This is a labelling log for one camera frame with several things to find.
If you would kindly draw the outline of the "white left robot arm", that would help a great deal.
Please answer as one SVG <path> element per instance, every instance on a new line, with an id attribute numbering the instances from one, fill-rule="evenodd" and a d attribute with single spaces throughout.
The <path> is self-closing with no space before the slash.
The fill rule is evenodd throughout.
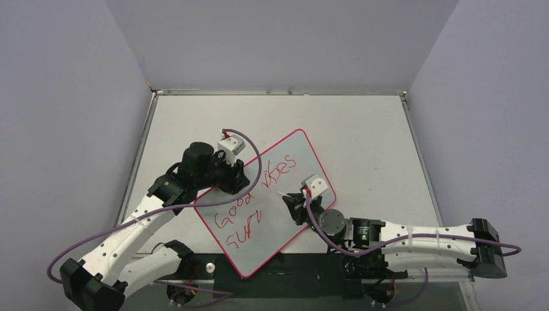
<path id="1" fill-rule="evenodd" d="M 192 143 L 182 160 L 157 178 L 135 210 L 98 247 L 80 260 L 67 259 L 60 268 L 65 296 L 80 310 L 120 310 L 141 288 L 166 275 L 178 279 L 193 270 L 193 253 L 183 243 L 167 242 L 157 252 L 135 262 L 138 250 L 203 189 L 216 187 L 237 194 L 250 183 L 238 154 L 245 143 L 236 136 L 218 147 Z"/>

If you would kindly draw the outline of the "aluminium table edge frame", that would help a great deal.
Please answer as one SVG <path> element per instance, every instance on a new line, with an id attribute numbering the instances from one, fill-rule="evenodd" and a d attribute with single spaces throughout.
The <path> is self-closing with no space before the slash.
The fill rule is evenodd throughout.
<path id="1" fill-rule="evenodd" d="M 154 179 L 180 160 L 190 143 L 215 143 L 221 128 L 233 128 L 250 138 L 240 154 L 245 164 L 253 159 L 261 161 L 262 152 L 302 129 L 329 179 L 324 207 L 352 217 L 442 226 L 402 93 L 160 91 L 144 127 L 119 220 L 135 210 Z M 325 243 L 306 227 L 277 254 L 324 250 Z M 132 259 L 168 239 L 184 242 L 199 253 L 226 256 L 196 209 L 186 208 L 162 226 Z"/>

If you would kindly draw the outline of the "pink-framed whiteboard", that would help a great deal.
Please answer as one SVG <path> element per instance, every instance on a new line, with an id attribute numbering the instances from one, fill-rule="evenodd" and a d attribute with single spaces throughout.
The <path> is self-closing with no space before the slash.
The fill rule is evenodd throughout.
<path id="1" fill-rule="evenodd" d="M 196 213 L 242 277 L 250 277 L 281 251 L 306 225 L 297 226 L 277 191 L 298 193 L 302 181 L 318 174 L 328 181 L 322 164 L 302 129 L 296 129 L 253 159 L 244 168 L 253 181 L 260 177 L 250 193 L 229 204 L 219 203 L 228 194 L 212 188 L 200 195 Z"/>

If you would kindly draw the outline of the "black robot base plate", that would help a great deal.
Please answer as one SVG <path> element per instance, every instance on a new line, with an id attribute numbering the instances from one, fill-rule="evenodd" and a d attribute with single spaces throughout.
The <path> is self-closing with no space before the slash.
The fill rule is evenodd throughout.
<path id="1" fill-rule="evenodd" d="M 166 281 L 212 281 L 214 289 L 237 298 L 360 299 L 371 288 L 387 290 L 392 280 L 406 279 L 405 271 L 391 272 L 375 260 L 336 253 L 279 253 L 250 277 L 242 277 L 224 254 L 198 253 Z"/>

